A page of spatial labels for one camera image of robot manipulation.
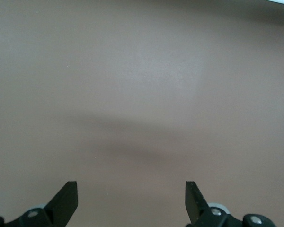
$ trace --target smooth surface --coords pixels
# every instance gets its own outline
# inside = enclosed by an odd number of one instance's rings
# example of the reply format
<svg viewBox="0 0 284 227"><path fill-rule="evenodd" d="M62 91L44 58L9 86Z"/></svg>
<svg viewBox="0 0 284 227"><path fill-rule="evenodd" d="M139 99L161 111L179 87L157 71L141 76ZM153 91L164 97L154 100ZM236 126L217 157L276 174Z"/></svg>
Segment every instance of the smooth surface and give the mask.
<svg viewBox="0 0 284 227"><path fill-rule="evenodd" d="M284 5L0 1L0 215L73 180L69 227L184 227L185 181L284 227Z"/></svg>

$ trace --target silver screw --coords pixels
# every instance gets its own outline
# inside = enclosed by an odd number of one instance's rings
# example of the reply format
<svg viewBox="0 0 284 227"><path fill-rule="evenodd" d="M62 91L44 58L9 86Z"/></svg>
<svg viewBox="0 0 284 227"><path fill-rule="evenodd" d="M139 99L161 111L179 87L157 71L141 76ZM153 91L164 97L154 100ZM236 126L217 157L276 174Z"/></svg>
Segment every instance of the silver screw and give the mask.
<svg viewBox="0 0 284 227"><path fill-rule="evenodd" d="M255 224L262 224L262 220L256 216L251 216L250 220Z"/></svg>
<svg viewBox="0 0 284 227"><path fill-rule="evenodd" d="M36 216L38 214L38 211L31 211L29 214L28 214L28 217L29 218L32 218L34 216Z"/></svg>
<svg viewBox="0 0 284 227"><path fill-rule="evenodd" d="M218 209L216 209L216 208L212 208L212 213L214 214L214 215L216 215L216 216L220 216L222 213L221 213L221 211L219 211Z"/></svg>

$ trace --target gray surface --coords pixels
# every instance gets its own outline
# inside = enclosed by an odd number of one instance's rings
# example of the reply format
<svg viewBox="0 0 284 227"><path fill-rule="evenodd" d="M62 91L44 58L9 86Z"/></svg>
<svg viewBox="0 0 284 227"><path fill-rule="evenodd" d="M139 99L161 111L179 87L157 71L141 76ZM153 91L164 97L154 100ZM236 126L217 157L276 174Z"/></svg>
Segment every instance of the gray surface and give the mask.
<svg viewBox="0 0 284 227"><path fill-rule="evenodd" d="M284 6L0 1L0 215L183 227L186 180L284 227Z"/></svg>

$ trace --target black mechanical bracket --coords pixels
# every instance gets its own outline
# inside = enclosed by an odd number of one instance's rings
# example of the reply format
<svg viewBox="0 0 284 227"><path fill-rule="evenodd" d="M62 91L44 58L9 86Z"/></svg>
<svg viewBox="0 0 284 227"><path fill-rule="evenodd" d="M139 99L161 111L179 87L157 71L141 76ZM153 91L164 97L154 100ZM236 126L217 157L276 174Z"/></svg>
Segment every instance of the black mechanical bracket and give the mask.
<svg viewBox="0 0 284 227"><path fill-rule="evenodd" d="M259 214L247 214L243 221L218 207L209 207L195 182L186 182L185 206L191 224L186 227L276 227Z"/></svg>
<svg viewBox="0 0 284 227"><path fill-rule="evenodd" d="M77 182L67 182L44 208L34 208L0 227L65 227L78 206Z"/></svg>

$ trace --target screw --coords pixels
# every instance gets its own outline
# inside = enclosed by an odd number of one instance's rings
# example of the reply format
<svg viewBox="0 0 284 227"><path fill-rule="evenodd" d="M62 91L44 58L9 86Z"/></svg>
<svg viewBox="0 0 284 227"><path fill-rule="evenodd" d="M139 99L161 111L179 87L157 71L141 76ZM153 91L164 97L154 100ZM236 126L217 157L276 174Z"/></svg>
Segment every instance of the screw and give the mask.
<svg viewBox="0 0 284 227"><path fill-rule="evenodd" d="M32 218L34 216L36 216L38 214L38 211L31 211L29 214L28 214L28 217L29 218Z"/></svg>
<svg viewBox="0 0 284 227"><path fill-rule="evenodd" d="M219 211L218 209L216 209L216 208L212 208L212 213L214 214L214 215L216 215L216 216L220 216L222 213L221 213L221 211Z"/></svg>
<svg viewBox="0 0 284 227"><path fill-rule="evenodd" d="M262 220L258 218L257 216L251 216L250 220L255 224L262 224Z"/></svg>

